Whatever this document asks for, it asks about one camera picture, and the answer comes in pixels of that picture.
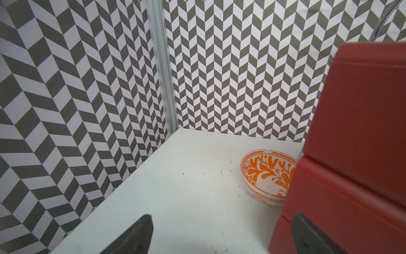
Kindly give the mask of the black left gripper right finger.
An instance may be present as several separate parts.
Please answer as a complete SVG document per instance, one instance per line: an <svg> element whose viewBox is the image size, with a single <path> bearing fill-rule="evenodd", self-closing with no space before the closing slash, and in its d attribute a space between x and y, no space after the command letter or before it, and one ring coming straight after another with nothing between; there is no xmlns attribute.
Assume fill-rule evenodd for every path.
<svg viewBox="0 0 406 254"><path fill-rule="evenodd" d="M291 222L298 254L346 254L347 252L301 213Z"/></svg>

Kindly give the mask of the red plastic drawer cabinet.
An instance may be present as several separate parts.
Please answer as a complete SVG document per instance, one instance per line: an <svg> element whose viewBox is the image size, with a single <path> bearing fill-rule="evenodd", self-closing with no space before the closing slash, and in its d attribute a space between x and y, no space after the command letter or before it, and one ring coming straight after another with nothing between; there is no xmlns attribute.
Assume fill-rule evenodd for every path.
<svg viewBox="0 0 406 254"><path fill-rule="evenodd" d="M296 213L348 254L406 251L406 45L342 45L268 250L297 254Z"/></svg>

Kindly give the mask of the aluminium corner post left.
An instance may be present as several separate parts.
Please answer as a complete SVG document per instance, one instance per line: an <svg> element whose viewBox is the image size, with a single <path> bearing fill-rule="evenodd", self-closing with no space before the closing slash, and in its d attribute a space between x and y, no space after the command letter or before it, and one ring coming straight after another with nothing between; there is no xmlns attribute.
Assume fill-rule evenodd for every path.
<svg viewBox="0 0 406 254"><path fill-rule="evenodd" d="M153 49L156 56L156 65L159 73L159 83L168 132L169 134L174 134L178 129L178 118L171 74L171 62L165 27L163 1L148 0L147 13L150 21L151 36L154 43Z"/></svg>

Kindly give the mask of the orange patterned ceramic bowl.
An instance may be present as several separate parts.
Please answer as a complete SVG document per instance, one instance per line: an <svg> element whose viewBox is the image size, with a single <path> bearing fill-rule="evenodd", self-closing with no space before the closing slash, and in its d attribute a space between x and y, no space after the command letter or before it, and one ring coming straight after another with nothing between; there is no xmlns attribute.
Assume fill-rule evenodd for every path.
<svg viewBox="0 0 406 254"><path fill-rule="evenodd" d="M298 161L280 151L255 150L241 161L241 173L247 190L260 202L282 206Z"/></svg>

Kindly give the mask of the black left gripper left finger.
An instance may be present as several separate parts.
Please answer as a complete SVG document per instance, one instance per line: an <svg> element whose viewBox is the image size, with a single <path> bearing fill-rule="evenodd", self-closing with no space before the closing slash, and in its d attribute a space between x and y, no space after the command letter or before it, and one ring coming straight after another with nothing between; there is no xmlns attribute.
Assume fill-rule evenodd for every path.
<svg viewBox="0 0 406 254"><path fill-rule="evenodd" d="M153 235L152 216L145 214L100 254L147 254Z"/></svg>

